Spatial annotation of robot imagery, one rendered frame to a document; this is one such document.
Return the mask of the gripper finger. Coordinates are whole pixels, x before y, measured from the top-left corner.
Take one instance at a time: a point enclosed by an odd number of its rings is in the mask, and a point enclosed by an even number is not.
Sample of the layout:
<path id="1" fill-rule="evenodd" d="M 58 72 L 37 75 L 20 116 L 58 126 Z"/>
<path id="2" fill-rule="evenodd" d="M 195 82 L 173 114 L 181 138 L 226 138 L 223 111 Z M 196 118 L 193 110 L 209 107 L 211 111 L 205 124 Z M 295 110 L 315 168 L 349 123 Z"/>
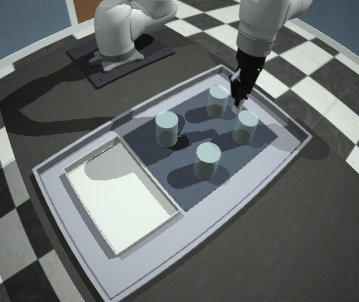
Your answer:
<path id="1" fill-rule="evenodd" d="M 259 68 L 259 69 L 253 69 L 253 72 L 252 72 L 252 75 L 251 75 L 251 78 L 249 80 L 249 83 L 247 83 L 247 86 L 246 86 L 246 90 L 245 90 L 245 94 L 244 94 L 244 101 L 243 101 L 243 104 L 242 104 L 242 107 L 241 107 L 241 111 L 242 111 L 242 108 L 243 108 L 243 105 L 244 105 L 244 102 L 245 102 L 245 99 L 247 100 L 248 97 L 247 97 L 247 94 L 249 95 L 256 83 L 256 80 L 260 74 L 260 72 L 262 71 L 264 67 L 262 68 Z M 256 74 L 256 75 L 255 75 Z M 255 78 L 254 78 L 255 77 Z M 252 81 L 252 82 L 251 82 Z M 250 89 L 249 89 L 250 88 Z M 240 111 L 240 112 L 241 112 Z"/>
<path id="2" fill-rule="evenodd" d="M 247 72 L 246 80 L 239 78 L 241 69 L 232 76 L 230 75 L 228 78 L 231 84 L 231 96 L 234 98 L 232 112 L 234 112 L 237 116 L 241 111 L 241 107 L 244 101 L 244 94 L 246 90 L 247 83 L 249 83 L 250 76 L 252 75 L 251 71 Z M 240 97 L 241 96 L 241 97 Z M 240 100 L 240 101 L 239 101 Z"/>

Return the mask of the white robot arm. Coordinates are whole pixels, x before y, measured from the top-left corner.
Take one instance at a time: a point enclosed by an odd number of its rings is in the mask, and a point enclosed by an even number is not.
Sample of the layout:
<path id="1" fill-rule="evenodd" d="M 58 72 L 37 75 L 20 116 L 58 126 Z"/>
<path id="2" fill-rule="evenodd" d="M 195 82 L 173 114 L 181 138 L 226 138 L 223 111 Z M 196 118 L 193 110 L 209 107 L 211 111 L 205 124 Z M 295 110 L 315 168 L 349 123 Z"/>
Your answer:
<path id="1" fill-rule="evenodd" d="M 271 53 L 276 34 L 284 24 L 302 15 L 312 0 L 240 0 L 237 47 L 255 57 Z M 142 33 L 171 21 L 178 11 L 177 0 L 103 0 L 94 17 L 99 50 L 90 66 L 102 65 L 104 73 L 143 61 L 134 45 Z M 98 55 L 97 55 L 98 54 Z"/>

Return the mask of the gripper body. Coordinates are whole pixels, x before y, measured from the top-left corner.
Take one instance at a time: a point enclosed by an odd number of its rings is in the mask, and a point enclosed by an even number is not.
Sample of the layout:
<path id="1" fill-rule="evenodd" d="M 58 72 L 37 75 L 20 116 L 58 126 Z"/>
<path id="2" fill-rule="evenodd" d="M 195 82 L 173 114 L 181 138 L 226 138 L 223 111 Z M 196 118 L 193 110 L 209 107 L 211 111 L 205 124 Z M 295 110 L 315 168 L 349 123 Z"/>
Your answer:
<path id="1" fill-rule="evenodd" d="M 266 56 L 267 57 L 267 56 Z M 236 59 L 238 61 L 238 66 L 236 68 L 236 72 L 238 69 L 240 71 L 240 78 L 246 80 L 247 72 L 253 72 L 253 69 L 259 69 L 264 66 L 266 57 L 254 57 L 242 52 L 239 48 L 237 49 Z M 251 67 L 251 68 L 249 68 Z"/>

